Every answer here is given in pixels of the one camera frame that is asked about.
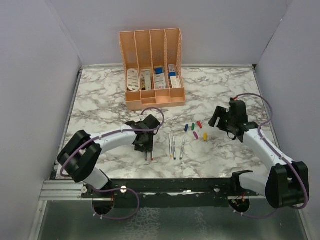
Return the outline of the purple pen cap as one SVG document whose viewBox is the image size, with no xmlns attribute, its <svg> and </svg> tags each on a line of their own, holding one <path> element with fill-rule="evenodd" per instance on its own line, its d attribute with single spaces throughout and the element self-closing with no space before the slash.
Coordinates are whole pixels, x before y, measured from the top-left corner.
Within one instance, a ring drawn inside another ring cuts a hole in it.
<svg viewBox="0 0 320 240">
<path fill-rule="evenodd" d="M 193 132 L 193 135 L 195 136 L 196 139 L 199 139 L 199 136 L 195 131 Z"/>
</svg>

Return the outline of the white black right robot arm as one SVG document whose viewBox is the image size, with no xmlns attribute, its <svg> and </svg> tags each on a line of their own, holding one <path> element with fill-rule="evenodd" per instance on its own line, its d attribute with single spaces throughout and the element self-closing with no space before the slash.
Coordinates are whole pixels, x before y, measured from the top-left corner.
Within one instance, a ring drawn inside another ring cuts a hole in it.
<svg viewBox="0 0 320 240">
<path fill-rule="evenodd" d="M 229 189 L 240 196 L 247 190 L 266 198 L 274 209 L 305 207 L 310 199 L 309 170 L 280 151 L 263 133 L 261 126 L 249 121 L 244 101 L 231 99 L 228 107 L 217 106 L 208 124 L 232 134 L 234 140 L 249 147 L 269 171 L 267 177 L 251 170 L 234 172 Z"/>
</svg>

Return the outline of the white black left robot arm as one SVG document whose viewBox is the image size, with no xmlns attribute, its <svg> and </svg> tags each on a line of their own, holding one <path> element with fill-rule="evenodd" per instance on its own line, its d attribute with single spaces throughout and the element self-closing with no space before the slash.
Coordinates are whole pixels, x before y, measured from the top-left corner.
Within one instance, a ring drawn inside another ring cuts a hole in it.
<svg viewBox="0 0 320 240">
<path fill-rule="evenodd" d="M 102 134 L 90 135 L 79 130 L 59 153 L 57 161 L 75 183 L 84 182 L 93 187 L 97 196 L 106 197 L 111 190 L 111 180 L 96 167 L 100 155 L 129 145 L 133 145 L 135 151 L 151 153 L 154 131 L 161 126 L 162 123 L 150 114 L 142 121 L 129 121 Z"/>
</svg>

